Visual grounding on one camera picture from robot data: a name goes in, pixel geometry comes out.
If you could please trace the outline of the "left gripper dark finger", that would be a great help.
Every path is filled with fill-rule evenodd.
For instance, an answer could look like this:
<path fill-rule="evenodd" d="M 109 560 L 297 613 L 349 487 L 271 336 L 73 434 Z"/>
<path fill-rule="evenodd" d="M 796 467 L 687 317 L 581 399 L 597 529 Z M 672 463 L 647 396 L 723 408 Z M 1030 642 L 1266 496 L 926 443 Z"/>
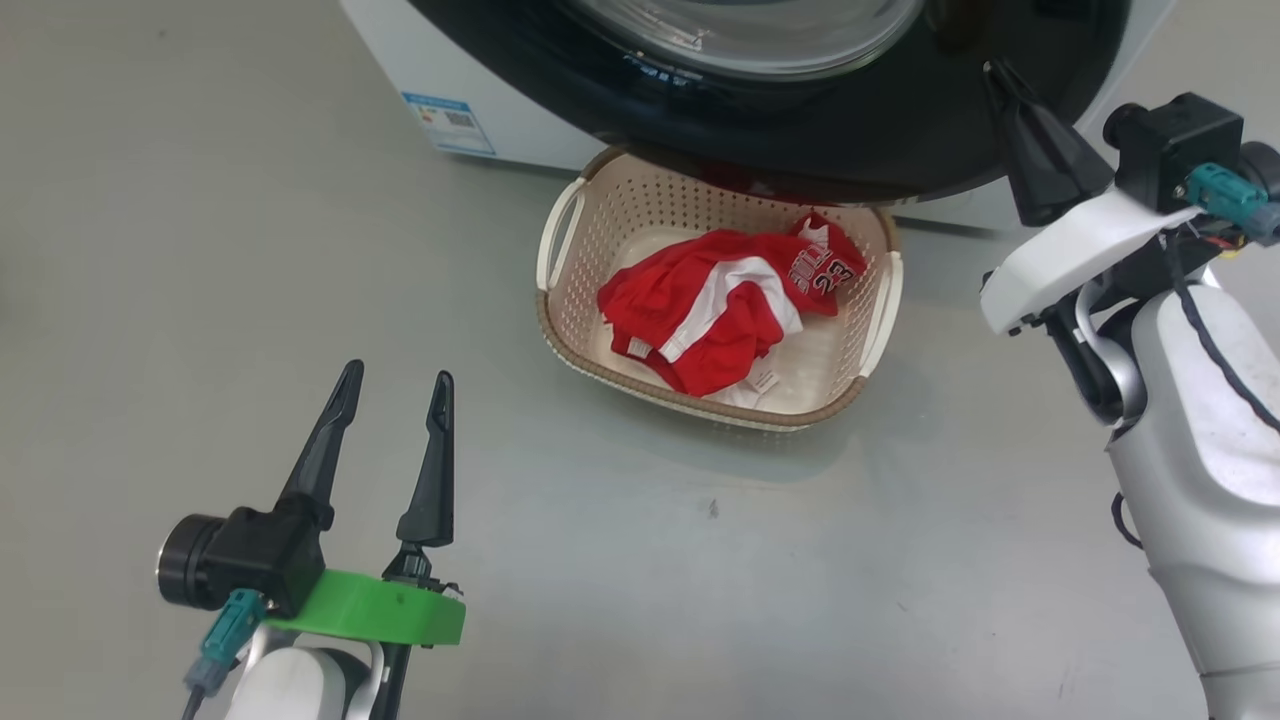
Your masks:
<path fill-rule="evenodd" d="M 397 523 L 406 544 L 440 548 L 454 541 L 454 378 L 436 374 L 425 419 L 428 447 L 410 506 Z"/>
<path fill-rule="evenodd" d="M 314 523 L 332 523 L 332 489 L 337 477 L 346 429 L 355 420 L 364 382 L 365 364 L 349 360 L 320 411 L 294 466 L 283 487 L 276 509 L 306 512 Z"/>

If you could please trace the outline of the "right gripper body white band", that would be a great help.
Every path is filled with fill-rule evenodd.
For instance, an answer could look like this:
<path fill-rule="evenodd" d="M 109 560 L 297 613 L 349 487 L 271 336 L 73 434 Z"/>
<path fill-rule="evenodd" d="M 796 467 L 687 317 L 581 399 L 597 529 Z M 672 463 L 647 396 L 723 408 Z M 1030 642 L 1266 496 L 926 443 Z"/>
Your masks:
<path fill-rule="evenodd" d="M 1028 323 L 1085 282 L 1129 258 L 1160 231 L 1203 213 L 1161 214 L 1120 190 L 1091 199 L 1037 232 L 1000 263 L 980 290 L 980 310 L 996 334 Z"/>

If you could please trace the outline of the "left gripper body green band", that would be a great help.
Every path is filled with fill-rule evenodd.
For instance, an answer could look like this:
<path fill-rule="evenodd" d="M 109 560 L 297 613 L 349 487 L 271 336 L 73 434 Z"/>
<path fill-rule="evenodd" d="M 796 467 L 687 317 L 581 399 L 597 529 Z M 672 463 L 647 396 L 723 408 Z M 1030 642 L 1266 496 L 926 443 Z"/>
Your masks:
<path fill-rule="evenodd" d="M 292 618 L 270 612 L 280 632 L 403 646 L 457 646 L 466 606 L 454 584 L 433 575 L 422 547 L 403 544 L 384 577 L 325 570 Z"/>

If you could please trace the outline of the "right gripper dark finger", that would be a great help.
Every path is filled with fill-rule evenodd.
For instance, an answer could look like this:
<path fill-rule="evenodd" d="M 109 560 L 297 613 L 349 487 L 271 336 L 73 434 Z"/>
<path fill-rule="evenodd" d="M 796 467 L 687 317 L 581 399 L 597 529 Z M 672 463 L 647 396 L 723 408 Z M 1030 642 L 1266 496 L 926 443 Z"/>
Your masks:
<path fill-rule="evenodd" d="M 1115 170 L 1070 122 L 1055 114 L 1059 118 L 1055 145 L 1062 188 L 1056 193 L 1053 218 L 1060 218 L 1105 192 L 1114 181 Z"/>
<path fill-rule="evenodd" d="M 1055 126 L 1050 105 L 1005 60 L 984 63 L 986 106 L 995 146 L 1012 192 L 1021 224 L 1053 222 L 1060 183 Z"/>

